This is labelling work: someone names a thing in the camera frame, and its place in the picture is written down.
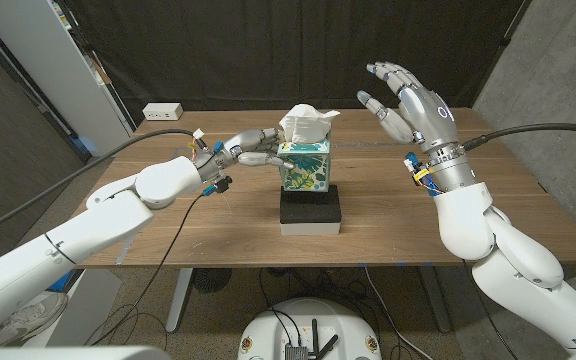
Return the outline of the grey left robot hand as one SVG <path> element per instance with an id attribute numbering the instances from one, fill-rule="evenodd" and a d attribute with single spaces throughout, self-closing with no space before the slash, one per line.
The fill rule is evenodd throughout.
<path id="1" fill-rule="evenodd" d="M 273 165 L 292 170 L 295 165 L 277 155 L 283 131 L 277 128 L 249 129 L 226 140 L 211 154 L 200 153 L 195 167 L 203 182 L 218 177 L 235 164 L 249 167 Z"/>

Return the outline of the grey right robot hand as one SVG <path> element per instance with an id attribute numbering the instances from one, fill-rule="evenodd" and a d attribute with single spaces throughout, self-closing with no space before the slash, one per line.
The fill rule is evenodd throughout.
<path id="1" fill-rule="evenodd" d="M 427 169 L 439 190 L 450 192 L 476 184 L 471 164 L 459 148 L 454 116 L 443 99 L 400 65 L 375 62 L 366 69 L 399 98 L 399 109 L 386 107 L 365 91 L 357 93 L 358 100 L 396 143 L 420 147 L 428 156 Z"/>

